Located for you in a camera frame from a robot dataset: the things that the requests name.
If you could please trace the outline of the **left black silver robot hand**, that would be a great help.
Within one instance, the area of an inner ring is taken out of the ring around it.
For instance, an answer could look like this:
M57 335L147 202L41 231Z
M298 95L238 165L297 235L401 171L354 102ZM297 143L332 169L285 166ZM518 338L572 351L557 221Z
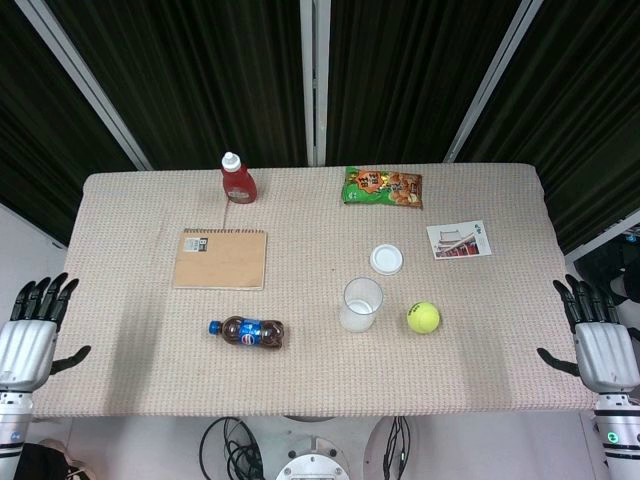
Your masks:
M9 321L0 327L0 394L31 394L49 377L73 368L90 353L84 345L73 355L54 358L58 335L77 279L66 272L30 281L18 292Z

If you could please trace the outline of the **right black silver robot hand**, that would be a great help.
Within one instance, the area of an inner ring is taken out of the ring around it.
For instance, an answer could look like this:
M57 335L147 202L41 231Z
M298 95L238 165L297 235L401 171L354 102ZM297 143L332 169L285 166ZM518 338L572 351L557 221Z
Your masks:
M555 280L575 348L574 362L560 360L544 348L538 356L551 368L581 379L599 394L629 393L640 386L633 341L640 343L640 330L624 326L619 319L612 291L567 274Z

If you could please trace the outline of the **yellow tennis ball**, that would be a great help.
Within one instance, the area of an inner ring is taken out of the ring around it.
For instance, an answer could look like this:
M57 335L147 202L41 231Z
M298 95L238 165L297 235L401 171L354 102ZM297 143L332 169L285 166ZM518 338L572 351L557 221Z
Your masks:
M439 310L429 302L418 302L409 308L406 315L411 330L418 334L433 333L440 325Z

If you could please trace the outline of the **clear plastic cup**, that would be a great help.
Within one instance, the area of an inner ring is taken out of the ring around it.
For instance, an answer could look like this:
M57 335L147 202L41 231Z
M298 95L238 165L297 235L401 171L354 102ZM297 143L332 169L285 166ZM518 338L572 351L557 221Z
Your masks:
M341 325L350 332L365 332L373 325L383 301L383 290L375 280L367 277L351 280L343 291Z

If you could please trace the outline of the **postcard with temple picture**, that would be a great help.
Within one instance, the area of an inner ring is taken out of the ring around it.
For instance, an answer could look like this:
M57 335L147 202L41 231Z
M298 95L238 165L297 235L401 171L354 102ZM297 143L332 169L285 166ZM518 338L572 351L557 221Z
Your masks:
M428 226L426 231L436 260L492 254L482 220Z

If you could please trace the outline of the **brown spiral notebook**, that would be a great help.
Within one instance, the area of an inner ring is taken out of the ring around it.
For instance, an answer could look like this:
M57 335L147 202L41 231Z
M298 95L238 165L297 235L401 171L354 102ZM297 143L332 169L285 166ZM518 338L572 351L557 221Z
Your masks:
M173 287L262 290L267 233L255 229L184 229L178 243Z

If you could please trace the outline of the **small Pepsi cola bottle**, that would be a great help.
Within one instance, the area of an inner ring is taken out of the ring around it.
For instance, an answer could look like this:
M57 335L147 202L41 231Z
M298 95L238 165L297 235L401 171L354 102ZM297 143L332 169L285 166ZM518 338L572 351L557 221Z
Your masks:
M224 321L211 321L210 335L220 336L226 343L265 349L280 349L285 329L280 321L256 320L232 316Z

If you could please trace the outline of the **black pleated curtain panel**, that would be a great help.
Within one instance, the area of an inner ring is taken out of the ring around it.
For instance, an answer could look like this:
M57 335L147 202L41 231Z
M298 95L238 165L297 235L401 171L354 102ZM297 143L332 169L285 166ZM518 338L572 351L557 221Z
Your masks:
M156 170L307 163L299 0L46 0Z
M87 178L133 168L14 0L0 0L0 204L68 244Z
M440 163L521 0L332 0L329 166Z
M640 209L640 0L543 0L457 162L524 163L569 253Z

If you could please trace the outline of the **white round plastic lid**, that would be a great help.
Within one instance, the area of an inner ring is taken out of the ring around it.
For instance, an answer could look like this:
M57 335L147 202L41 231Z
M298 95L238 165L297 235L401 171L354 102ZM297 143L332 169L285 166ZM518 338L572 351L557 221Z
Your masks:
M394 245L380 244L371 252L370 265L374 271L381 275L394 275L403 266L402 252Z

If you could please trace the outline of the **red ketchup squeeze bottle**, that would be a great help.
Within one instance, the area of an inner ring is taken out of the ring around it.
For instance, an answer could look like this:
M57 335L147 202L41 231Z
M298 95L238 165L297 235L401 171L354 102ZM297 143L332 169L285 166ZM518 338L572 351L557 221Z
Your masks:
M231 202L250 204L256 200L257 187L240 157L226 152L221 160L223 188Z

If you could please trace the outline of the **green orange snack bag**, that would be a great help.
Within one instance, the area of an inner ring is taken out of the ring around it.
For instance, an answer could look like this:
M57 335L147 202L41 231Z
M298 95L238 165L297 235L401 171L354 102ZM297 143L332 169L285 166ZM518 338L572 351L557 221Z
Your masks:
M378 204L422 209L422 176L398 171L347 167L341 197L345 204Z

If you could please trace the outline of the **beige waffle tablecloth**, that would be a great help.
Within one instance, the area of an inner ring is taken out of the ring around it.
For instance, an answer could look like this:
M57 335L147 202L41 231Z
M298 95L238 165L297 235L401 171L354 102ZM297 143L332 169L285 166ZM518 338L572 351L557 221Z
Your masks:
M553 281L564 256L526 164L427 164L423 208L346 205L336 167L260 169L249 205L227 201L216 170L94 174L65 268L79 281L56 353L78 366L35 396L41 417L423 415L588 409L581 381L537 355L574 349ZM436 260L426 228L484 222L492 254ZM177 289L184 229L267 233L262 290ZM380 244L403 266L370 265ZM340 323L343 291L367 277L384 301L362 333ZM410 329L432 303L440 325ZM284 325L280 349L210 335L232 316Z

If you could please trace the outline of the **white round robot torso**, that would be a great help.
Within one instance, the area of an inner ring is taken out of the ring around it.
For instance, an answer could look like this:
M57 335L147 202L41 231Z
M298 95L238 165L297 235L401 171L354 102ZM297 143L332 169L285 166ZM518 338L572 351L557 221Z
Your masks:
M344 452L328 439L306 436L285 453L275 480L351 480Z

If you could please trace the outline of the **grey metal screen post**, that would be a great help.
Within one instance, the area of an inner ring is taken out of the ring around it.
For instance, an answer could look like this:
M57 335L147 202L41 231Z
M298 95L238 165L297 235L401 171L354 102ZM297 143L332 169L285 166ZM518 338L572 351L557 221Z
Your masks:
M154 167L45 0L14 0L84 99L138 171Z
M489 66L471 100L459 128L443 159L445 164L454 163L483 114L491 96L502 79L507 67L537 16L544 0L520 0Z
M299 0L307 164L327 158L331 0Z

